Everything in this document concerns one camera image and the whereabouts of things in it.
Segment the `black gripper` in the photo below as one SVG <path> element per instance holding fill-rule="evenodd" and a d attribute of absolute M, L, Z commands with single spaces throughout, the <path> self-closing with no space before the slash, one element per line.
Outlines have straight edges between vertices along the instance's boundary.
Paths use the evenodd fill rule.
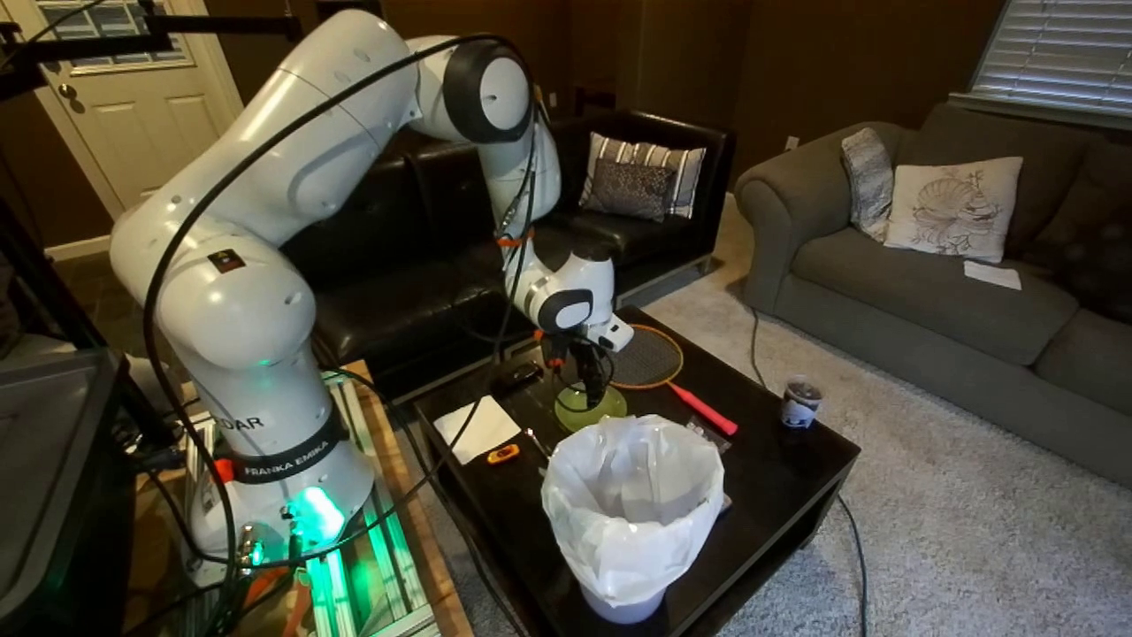
<path fill-rule="evenodd" d="M 590 345 L 578 332 L 564 339 L 566 359 L 566 388 L 581 387 L 588 402 L 597 402 L 612 381 L 612 349 L 604 345 Z"/>

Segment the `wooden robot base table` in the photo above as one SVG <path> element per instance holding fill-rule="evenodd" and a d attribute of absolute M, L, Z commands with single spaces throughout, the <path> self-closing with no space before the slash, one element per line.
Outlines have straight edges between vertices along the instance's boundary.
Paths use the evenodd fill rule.
<path fill-rule="evenodd" d="M 132 576 L 153 576 L 129 603 L 125 637 L 204 637 L 226 608 L 224 637 L 472 637 L 455 579 L 423 521 L 428 474 L 399 458 L 383 396 L 366 365 L 327 376 L 337 409 L 380 472 L 360 513 L 331 545 L 287 550 L 281 560 L 252 552 L 236 603 L 215 585 L 195 585 L 176 562 L 140 571 L 157 550 L 153 521 L 170 529 L 167 554 L 190 554 L 179 494 L 187 474 L 147 472 L 136 492 L 144 498 L 136 536 Z"/>

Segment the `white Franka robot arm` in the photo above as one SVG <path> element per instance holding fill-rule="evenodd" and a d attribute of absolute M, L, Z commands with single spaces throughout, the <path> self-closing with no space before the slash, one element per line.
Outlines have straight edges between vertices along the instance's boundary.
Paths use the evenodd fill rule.
<path fill-rule="evenodd" d="M 316 291 L 295 244 L 348 211 L 399 130 L 478 155 L 499 276 L 541 332 L 617 354 L 617 267 L 534 250 L 559 204 L 554 137 L 528 64 L 499 34 L 399 34 L 338 10 L 309 33 L 245 113 L 108 234 L 108 267 L 213 416 L 195 435 L 195 573 L 226 579 L 337 545 L 376 472 L 316 360 Z"/>

